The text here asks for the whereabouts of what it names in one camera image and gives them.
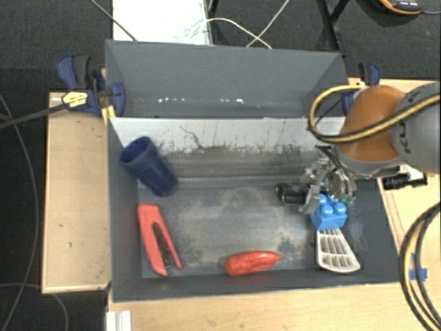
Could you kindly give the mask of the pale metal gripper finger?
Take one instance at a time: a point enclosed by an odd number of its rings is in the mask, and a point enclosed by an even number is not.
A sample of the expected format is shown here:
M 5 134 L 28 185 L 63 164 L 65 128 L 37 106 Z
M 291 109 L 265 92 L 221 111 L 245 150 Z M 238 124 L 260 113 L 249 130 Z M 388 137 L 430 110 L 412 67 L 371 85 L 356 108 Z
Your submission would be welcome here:
M 306 189 L 304 203 L 299 208 L 299 212 L 313 215 L 320 204 L 320 200 L 320 186 L 317 184 L 309 186 Z

